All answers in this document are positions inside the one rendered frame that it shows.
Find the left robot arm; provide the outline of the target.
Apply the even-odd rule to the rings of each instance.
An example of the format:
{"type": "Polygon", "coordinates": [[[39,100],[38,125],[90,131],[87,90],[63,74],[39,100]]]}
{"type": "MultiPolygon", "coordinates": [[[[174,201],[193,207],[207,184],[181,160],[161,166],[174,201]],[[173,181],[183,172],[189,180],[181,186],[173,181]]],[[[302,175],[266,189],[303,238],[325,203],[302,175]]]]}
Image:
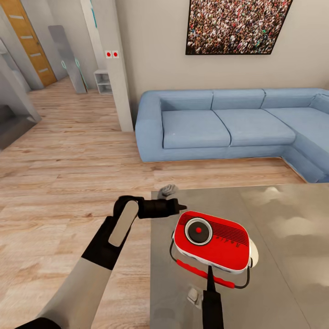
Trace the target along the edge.
{"type": "Polygon", "coordinates": [[[164,218],[187,209],[177,198],[167,197],[178,190],[169,184],[159,190],[157,200],[120,196],[114,205],[114,216],[106,217],[58,291],[34,320],[16,329],[91,329],[134,219],[137,215],[139,219],[164,218]]]}

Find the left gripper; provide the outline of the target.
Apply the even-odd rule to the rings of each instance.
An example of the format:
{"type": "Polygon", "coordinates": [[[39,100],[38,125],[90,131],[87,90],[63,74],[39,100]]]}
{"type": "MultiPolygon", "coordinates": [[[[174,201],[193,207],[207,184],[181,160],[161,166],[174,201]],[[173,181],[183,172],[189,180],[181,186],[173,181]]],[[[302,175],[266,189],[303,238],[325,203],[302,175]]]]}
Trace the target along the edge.
{"type": "Polygon", "coordinates": [[[177,198],[170,200],[152,200],[155,205],[153,218],[164,218],[180,213],[180,210],[187,209],[187,206],[178,203],[177,198]]]}

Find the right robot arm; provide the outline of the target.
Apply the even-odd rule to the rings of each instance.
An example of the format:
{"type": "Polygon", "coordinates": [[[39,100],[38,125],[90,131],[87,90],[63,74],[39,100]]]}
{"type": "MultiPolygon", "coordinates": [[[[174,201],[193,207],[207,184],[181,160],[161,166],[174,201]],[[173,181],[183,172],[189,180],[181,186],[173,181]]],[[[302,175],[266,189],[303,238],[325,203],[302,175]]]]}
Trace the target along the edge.
{"type": "Polygon", "coordinates": [[[198,291],[192,288],[187,299],[202,310],[203,329],[224,329],[221,294],[216,292],[212,267],[208,265],[207,290],[199,297],[198,291]]]}

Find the radio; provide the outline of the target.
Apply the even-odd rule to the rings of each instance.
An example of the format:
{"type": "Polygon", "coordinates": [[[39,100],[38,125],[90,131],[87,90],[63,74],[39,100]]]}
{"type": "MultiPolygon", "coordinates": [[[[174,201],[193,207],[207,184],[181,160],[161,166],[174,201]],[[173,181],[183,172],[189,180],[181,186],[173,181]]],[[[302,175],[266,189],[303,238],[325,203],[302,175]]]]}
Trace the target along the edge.
{"type": "Polygon", "coordinates": [[[213,276],[215,283],[231,289],[243,289],[249,284],[249,269],[253,266],[253,259],[250,257],[249,235],[240,224],[199,212],[187,211],[179,218],[171,238],[172,259],[188,271],[207,279],[206,272],[184,264],[172,256],[174,242],[183,255],[218,270],[236,275],[242,273],[247,267],[247,282],[244,286],[236,286],[233,282],[213,276]]]}

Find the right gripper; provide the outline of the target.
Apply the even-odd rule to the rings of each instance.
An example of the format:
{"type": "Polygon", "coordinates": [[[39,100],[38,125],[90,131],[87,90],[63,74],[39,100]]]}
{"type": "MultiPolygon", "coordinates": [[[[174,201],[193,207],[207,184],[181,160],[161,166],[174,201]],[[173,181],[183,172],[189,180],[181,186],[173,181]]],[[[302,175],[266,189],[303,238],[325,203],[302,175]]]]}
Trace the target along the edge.
{"type": "Polygon", "coordinates": [[[208,265],[207,290],[203,291],[202,324],[212,329],[224,329],[221,294],[216,292],[210,265],[208,265]]]}

